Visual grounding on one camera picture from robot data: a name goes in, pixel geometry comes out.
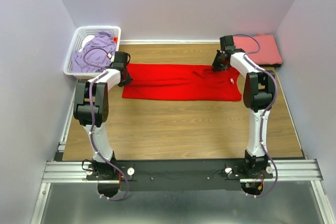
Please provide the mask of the red t shirt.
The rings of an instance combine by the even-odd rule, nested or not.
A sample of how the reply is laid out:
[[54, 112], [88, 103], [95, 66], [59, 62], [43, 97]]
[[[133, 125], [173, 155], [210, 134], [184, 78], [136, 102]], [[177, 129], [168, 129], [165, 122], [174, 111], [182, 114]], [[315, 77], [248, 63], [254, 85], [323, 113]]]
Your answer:
[[239, 72], [214, 71], [207, 65], [159, 65], [131, 63], [130, 84], [124, 99], [163, 101], [240, 101]]

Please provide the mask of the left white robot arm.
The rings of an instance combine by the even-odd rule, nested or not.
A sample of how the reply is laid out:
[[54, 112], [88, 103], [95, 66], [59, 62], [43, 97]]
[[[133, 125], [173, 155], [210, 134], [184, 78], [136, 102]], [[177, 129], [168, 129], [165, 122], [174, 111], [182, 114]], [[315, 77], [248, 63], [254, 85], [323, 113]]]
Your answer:
[[122, 87], [132, 81], [126, 67], [107, 69], [90, 80], [76, 84], [74, 98], [74, 118], [84, 128], [92, 147], [91, 168], [88, 171], [105, 180], [111, 180], [116, 173], [128, 179], [116, 165], [114, 150], [106, 130], [109, 116], [109, 90], [114, 86]]

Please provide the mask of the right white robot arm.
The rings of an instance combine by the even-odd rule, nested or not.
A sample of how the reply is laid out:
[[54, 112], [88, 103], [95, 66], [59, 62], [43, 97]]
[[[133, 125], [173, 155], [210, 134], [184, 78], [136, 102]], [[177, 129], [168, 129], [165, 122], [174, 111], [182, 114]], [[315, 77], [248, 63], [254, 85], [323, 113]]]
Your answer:
[[266, 138], [268, 117], [278, 94], [275, 74], [254, 63], [241, 49], [217, 50], [212, 68], [235, 68], [245, 78], [243, 103], [249, 112], [249, 139], [241, 171], [246, 177], [255, 177], [267, 169], [270, 160]]

